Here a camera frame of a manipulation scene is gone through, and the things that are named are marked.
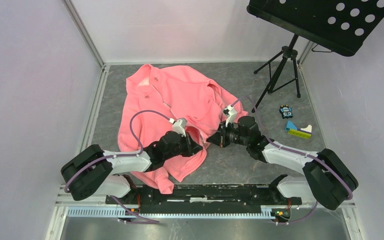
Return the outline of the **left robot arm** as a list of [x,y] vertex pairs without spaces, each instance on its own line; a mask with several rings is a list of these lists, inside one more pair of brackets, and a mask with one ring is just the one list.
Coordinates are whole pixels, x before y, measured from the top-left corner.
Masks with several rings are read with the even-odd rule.
[[114,196],[131,204],[137,198],[137,190],[124,173],[154,171],[169,159],[192,157],[202,149],[189,133],[182,135],[174,131],[168,131],[142,151],[114,152],[93,144],[61,168],[64,192],[71,194],[75,201],[98,194]]

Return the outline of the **pink zip-up jacket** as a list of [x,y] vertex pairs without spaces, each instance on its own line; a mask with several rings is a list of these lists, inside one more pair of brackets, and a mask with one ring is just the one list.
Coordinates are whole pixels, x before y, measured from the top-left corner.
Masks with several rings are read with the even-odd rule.
[[213,79],[190,66],[157,68],[141,66],[126,79],[124,102],[117,143],[123,152],[139,150],[158,141],[172,129],[169,119],[185,118],[185,130],[203,150],[191,157],[176,156],[154,171],[135,172],[134,176],[162,194],[171,194],[173,177],[182,181],[207,157],[207,138],[226,120],[223,109],[232,105],[238,117],[247,115],[242,103]]

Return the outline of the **white object behind arm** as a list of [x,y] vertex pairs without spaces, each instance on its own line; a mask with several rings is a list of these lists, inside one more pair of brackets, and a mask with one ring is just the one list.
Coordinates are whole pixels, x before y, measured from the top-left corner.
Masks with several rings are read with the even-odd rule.
[[299,130],[306,133],[312,133],[313,126],[308,124],[306,127],[300,128]]

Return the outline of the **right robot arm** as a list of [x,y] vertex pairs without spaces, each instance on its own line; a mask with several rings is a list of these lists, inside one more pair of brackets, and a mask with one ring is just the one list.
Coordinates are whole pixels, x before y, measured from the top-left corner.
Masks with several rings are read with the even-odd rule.
[[230,144],[245,146],[255,160],[283,166],[301,177],[282,176],[269,189],[269,199],[282,204],[288,198],[313,198],[323,207],[336,210],[351,200],[359,182],[338,155],[325,148],[319,152],[289,147],[266,137],[252,116],[243,116],[237,125],[221,122],[207,142],[225,148]]

